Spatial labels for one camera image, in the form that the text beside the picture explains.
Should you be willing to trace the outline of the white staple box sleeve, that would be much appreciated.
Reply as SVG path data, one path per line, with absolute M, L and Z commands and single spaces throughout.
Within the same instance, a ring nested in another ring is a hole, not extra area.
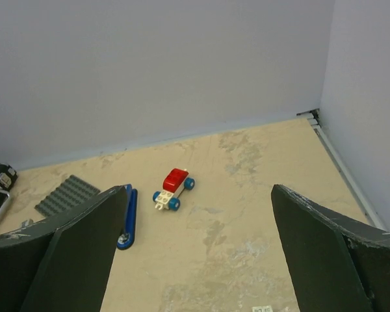
M 252 307 L 252 312 L 273 312 L 271 305 L 261 305 Z

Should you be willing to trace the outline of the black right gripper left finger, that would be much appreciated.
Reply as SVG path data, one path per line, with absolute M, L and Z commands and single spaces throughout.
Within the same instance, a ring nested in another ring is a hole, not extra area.
M 0 311 L 99 311 L 127 208 L 124 186 L 0 235 Z

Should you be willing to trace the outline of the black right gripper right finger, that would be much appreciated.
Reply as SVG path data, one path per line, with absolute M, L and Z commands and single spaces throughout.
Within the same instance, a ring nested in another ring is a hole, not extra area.
M 390 311 L 390 233 L 274 185 L 272 207 L 300 311 Z

